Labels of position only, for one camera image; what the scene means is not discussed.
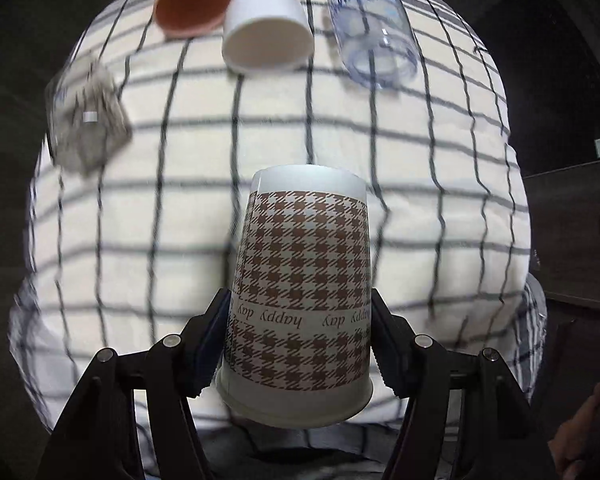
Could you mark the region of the person right hand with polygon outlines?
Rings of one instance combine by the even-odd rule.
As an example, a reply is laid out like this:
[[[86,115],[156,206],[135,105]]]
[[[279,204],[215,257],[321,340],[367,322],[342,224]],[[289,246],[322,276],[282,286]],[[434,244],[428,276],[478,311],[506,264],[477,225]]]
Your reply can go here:
[[[600,479],[600,382],[548,446],[558,479]]]

